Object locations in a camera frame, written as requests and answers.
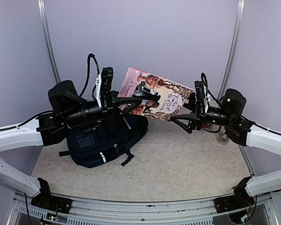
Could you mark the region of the navy blue backpack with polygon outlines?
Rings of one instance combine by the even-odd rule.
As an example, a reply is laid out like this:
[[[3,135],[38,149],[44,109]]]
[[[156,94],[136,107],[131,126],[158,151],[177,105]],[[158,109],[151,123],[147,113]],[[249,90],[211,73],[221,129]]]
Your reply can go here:
[[[67,150],[59,156],[70,156],[77,164],[94,168],[126,154],[121,163],[125,166],[134,155],[130,149],[144,137],[148,131],[148,120],[143,116],[129,112],[136,104],[112,105],[107,108],[115,116],[115,124],[107,128],[103,123],[85,131],[74,131],[67,138]]]

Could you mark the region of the illustrated floral cover book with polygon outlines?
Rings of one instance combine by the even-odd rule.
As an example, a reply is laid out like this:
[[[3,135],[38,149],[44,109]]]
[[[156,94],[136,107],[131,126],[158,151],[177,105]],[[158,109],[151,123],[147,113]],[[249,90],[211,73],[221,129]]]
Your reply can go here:
[[[191,93],[193,93],[193,89],[187,86],[130,67],[128,68],[118,96],[159,95],[161,96],[160,99],[155,101],[155,107],[147,117],[170,121],[171,116],[178,114]]]

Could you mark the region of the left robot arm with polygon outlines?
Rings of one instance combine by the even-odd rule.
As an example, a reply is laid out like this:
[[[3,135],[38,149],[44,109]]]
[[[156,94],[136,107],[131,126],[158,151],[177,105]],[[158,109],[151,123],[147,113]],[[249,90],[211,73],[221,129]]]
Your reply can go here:
[[[71,199],[51,193],[48,182],[32,177],[10,166],[1,153],[25,147],[48,147],[66,141],[67,150],[59,155],[70,156],[79,166],[94,168],[127,155],[148,131],[148,120],[131,115],[130,111],[143,100],[156,102],[158,96],[147,91],[131,97],[120,97],[107,84],[102,88],[106,107],[78,95],[72,81],[65,80],[48,91],[52,109],[25,122],[0,127],[0,181],[31,198],[33,206],[68,213]]]

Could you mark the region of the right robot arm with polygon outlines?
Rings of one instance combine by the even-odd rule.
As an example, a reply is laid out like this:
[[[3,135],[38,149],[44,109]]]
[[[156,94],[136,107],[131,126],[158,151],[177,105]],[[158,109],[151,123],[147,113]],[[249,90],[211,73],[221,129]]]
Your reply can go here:
[[[281,132],[266,128],[244,116],[246,98],[235,89],[227,89],[219,107],[207,105],[204,91],[196,92],[187,104],[193,112],[171,117],[187,133],[201,130],[204,123],[224,128],[224,133],[239,145],[252,175],[233,187],[233,194],[214,200],[217,213],[254,205],[257,196],[281,190]]]

